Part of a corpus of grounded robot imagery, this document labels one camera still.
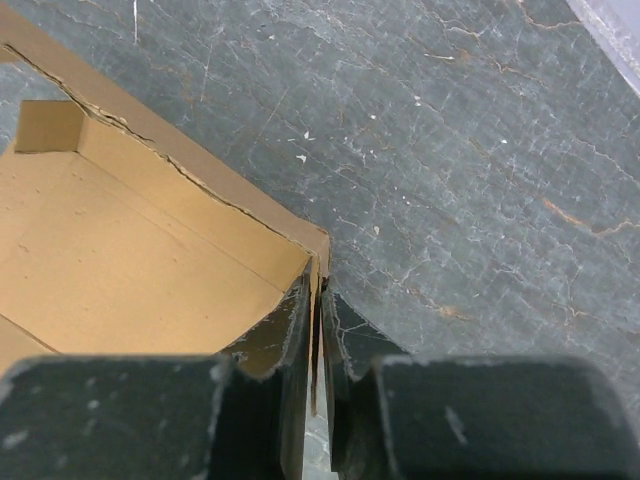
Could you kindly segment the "brown cardboard box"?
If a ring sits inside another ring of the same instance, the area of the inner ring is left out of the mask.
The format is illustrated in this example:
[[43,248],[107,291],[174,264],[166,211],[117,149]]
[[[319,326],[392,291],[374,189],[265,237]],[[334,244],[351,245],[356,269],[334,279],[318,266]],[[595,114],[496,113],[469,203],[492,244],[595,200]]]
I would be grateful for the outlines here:
[[330,241],[8,6],[1,60],[63,93],[25,99],[1,155],[1,365],[45,354],[210,354]]

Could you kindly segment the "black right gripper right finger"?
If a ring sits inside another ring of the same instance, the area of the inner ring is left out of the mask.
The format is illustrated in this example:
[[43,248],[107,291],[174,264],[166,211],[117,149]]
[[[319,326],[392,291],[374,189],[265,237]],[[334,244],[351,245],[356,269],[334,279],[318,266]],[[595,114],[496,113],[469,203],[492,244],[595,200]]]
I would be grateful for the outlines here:
[[320,306],[331,467],[340,478],[638,477],[637,437],[593,364],[412,355],[329,285]]

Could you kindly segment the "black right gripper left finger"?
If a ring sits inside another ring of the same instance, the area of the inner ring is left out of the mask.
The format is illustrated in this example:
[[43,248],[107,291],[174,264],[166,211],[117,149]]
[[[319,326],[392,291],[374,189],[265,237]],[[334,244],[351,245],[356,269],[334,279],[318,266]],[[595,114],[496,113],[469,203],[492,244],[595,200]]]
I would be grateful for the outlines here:
[[311,288],[214,355],[38,356],[1,380],[5,479],[298,479]]

